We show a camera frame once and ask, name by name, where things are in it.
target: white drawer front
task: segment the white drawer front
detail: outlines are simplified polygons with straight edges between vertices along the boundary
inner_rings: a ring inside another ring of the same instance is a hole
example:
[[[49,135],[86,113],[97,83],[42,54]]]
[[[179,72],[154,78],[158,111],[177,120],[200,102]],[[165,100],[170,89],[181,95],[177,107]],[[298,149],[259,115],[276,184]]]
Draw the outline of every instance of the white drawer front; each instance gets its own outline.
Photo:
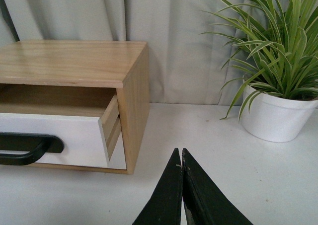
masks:
[[[0,131],[59,137],[65,145],[63,152],[45,153],[39,163],[102,168],[109,164],[99,117],[0,113]]]

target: gray curtain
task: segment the gray curtain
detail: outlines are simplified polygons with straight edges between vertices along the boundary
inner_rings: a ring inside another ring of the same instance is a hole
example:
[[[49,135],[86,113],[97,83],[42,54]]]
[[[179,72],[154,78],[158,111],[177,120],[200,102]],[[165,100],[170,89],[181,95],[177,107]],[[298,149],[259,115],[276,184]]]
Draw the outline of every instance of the gray curtain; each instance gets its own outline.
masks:
[[[5,2],[20,40],[126,40],[124,0]]]
[[[240,3],[243,0],[229,0]],[[23,39],[142,40],[150,48],[151,101],[228,105],[239,76],[221,66],[232,53],[224,37],[200,33],[233,29],[209,25],[220,19],[202,10],[224,7],[219,0],[5,0]],[[0,17],[0,45],[13,42]]]

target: open drawer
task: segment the open drawer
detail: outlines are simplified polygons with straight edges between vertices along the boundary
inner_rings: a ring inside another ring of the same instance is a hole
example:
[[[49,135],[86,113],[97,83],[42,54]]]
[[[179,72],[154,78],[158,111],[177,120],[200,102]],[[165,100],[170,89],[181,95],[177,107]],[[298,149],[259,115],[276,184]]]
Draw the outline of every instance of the open drawer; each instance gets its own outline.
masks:
[[[63,152],[38,163],[106,168],[121,132],[116,89],[0,84],[0,131],[59,137]]]

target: potted plant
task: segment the potted plant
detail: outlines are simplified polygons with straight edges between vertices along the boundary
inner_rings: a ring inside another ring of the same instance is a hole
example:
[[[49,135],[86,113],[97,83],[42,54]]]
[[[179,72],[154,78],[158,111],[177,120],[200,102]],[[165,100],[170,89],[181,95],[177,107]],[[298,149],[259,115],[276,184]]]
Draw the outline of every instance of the potted plant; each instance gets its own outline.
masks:
[[[237,50],[228,61],[244,74],[224,84],[243,80],[225,118],[244,94],[239,119],[250,133],[268,141],[292,140],[318,106],[318,0],[288,0],[286,9],[279,0],[221,1],[226,7],[209,13],[227,22],[218,25],[244,35],[206,32],[230,39]],[[243,6],[261,13],[266,24]],[[238,17],[224,16],[222,11],[227,9]],[[253,63],[236,59],[239,51],[247,52],[247,60]]]

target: black object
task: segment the black object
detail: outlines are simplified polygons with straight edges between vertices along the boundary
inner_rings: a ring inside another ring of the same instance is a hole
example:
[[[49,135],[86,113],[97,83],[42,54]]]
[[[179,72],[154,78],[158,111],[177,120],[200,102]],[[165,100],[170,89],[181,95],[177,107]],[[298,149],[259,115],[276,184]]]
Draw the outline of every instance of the black object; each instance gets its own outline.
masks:
[[[152,197],[133,225],[180,225],[182,197],[188,225],[253,225],[225,197],[187,149],[182,151],[182,169],[175,170],[177,155],[178,149],[174,149]]]
[[[179,225],[182,201],[182,171],[175,148],[150,200],[133,225]]]
[[[0,133],[0,150],[29,151],[25,154],[0,153],[0,164],[27,165],[36,162],[46,152],[61,153],[63,142],[46,134]]]
[[[1,9],[1,12],[2,12],[2,16],[6,22],[6,24],[8,25],[13,37],[14,37],[14,40],[17,42],[17,41],[20,41],[19,39],[19,36],[18,36],[18,33],[14,27],[14,24],[13,24],[13,21],[11,19],[11,16],[10,16],[10,13],[9,13],[9,10],[5,4],[5,1],[4,0],[0,0],[0,9]]]

